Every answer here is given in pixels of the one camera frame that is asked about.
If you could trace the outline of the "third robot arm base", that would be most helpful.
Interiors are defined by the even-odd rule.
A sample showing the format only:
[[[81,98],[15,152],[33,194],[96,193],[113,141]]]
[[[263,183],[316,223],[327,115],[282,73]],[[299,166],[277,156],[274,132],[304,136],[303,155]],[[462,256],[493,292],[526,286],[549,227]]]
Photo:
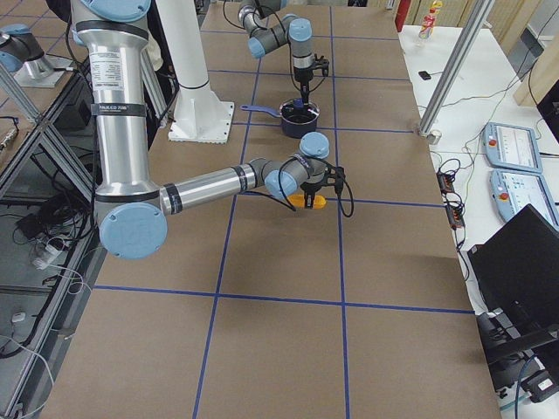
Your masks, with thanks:
[[[54,88],[71,60],[46,55],[28,26],[9,24],[1,28],[1,64],[21,87]]]

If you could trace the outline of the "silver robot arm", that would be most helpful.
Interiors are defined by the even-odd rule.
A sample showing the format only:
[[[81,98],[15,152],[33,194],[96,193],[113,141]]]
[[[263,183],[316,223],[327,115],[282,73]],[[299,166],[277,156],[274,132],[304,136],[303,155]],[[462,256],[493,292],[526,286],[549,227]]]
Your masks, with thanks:
[[[238,21],[248,33],[254,58],[288,45],[300,97],[289,100],[279,116],[291,123],[288,133],[300,142],[285,161],[258,158],[182,182],[158,185],[148,169],[147,110],[141,65],[147,58],[148,1],[74,1],[72,22],[77,39],[87,48],[93,85],[92,114],[99,136],[103,180],[95,191],[100,241],[118,258],[145,258],[158,251],[167,233],[167,216],[226,196],[265,187],[270,198],[293,206],[302,190],[306,207],[327,186],[348,189],[344,170],[328,162],[329,142],[311,123],[318,108],[309,99],[315,71],[329,62],[316,56],[312,26],[294,14],[274,27],[266,17],[284,7],[281,1],[244,1]]]
[[[276,13],[287,1],[242,1],[238,9],[238,22],[248,34],[248,48],[254,58],[290,47],[293,82],[300,92],[301,102],[310,104],[310,82],[316,71],[328,76],[329,61],[318,56],[313,48],[311,22],[294,14],[278,17]]]

